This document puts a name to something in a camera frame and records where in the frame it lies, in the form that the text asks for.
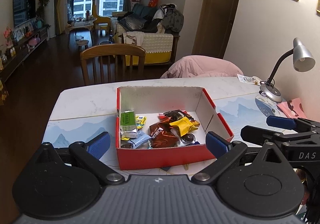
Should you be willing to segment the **right hand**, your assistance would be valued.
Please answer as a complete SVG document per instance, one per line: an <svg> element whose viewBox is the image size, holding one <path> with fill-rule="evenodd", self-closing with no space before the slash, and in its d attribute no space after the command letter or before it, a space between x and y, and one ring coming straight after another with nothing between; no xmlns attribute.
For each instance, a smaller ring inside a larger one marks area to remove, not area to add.
<svg viewBox="0 0 320 224"><path fill-rule="evenodd" d="M301 169L295 169L295 173L298 175L298 177L300 178L300 181L304 187L304 196L303 199L300 203L300 206L296 212L296 214L300 213L300 211L302 210L303 206L306 204L306 202L308 201L308 198L310 196L309 190L308 190L308 184L306 181L306 174L304 173L303 170Z"/></svg>

